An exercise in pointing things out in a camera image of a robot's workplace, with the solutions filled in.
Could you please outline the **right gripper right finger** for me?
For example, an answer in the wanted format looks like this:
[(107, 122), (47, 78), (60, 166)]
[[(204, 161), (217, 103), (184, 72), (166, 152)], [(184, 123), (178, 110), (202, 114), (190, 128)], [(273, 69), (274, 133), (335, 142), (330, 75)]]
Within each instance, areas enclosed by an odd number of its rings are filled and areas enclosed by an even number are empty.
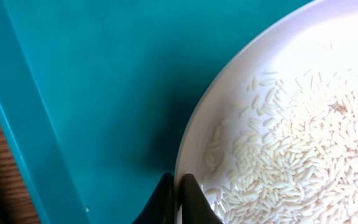
[(185, 174), (178, 188), (183, 224), (222, 224), (211, 209), (193, 174)]

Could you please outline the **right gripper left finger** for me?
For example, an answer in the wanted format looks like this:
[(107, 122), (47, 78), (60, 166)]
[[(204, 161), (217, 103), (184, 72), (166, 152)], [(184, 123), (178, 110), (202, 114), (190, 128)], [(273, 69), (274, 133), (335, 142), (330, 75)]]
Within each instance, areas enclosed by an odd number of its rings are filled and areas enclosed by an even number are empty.
[(173, 176), (165, 173), (133, 224), (174, 224), (175, 194)]

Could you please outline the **large white plate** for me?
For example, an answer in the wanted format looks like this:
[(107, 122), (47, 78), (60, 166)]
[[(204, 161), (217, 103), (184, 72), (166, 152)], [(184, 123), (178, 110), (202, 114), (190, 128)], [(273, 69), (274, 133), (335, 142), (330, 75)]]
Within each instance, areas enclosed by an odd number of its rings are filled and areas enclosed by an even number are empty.
[(358, 0), (312, 1), (247, 44), (208, 87), (186, 127), (175, 182), (193, 174), (200, 188), (211, 175), (204, 154), (217, 125), (239, 101), (244, 76), (276, 70), (294, 77), (358, 62)]

